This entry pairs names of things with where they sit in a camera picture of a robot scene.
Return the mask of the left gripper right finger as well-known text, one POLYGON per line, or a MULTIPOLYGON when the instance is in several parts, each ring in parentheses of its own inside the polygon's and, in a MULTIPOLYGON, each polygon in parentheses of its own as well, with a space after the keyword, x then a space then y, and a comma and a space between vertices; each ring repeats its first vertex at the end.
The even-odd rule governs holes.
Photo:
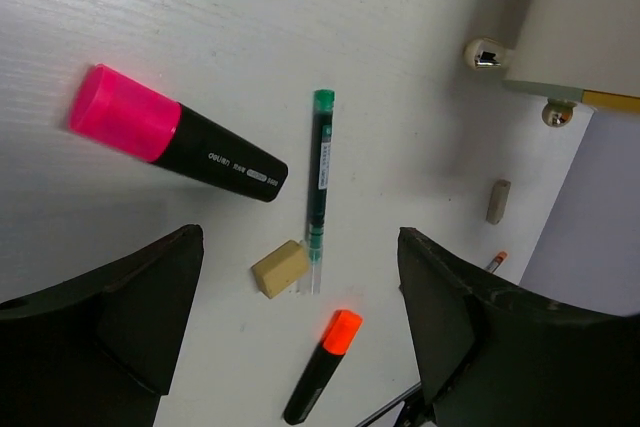
POLYGON ((399 232, 397 263, 434 424, 638 424, 637 315, 535 294, 414 228, 399 232))

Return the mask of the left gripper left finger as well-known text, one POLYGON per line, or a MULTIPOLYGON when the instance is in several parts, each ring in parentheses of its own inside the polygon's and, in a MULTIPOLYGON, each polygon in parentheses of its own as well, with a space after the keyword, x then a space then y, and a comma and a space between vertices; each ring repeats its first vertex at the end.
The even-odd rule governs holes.
POLYGON ((204 257, 185 225, 1 305, 4 426, 151 426, 169 393, 204 257))

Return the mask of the orange highlighter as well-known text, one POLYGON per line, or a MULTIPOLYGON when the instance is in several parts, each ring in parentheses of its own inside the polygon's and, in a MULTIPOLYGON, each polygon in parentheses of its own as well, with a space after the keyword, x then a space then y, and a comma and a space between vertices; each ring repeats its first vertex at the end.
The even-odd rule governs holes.
POLYGON ((287 402, 283 420, 291 426, 302 424, 346 355, 363 319, 347 309, 332 315, 303 374, 287 402))

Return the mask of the pink highlighter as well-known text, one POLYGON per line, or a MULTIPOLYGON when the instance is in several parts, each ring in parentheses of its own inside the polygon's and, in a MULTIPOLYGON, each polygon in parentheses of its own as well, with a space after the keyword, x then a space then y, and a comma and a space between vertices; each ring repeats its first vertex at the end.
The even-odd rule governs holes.
POLYGON ((69 127, 148 164, 263 202, 278 196, 288 176, 285 162, 104 64, 85 75, 69 127))

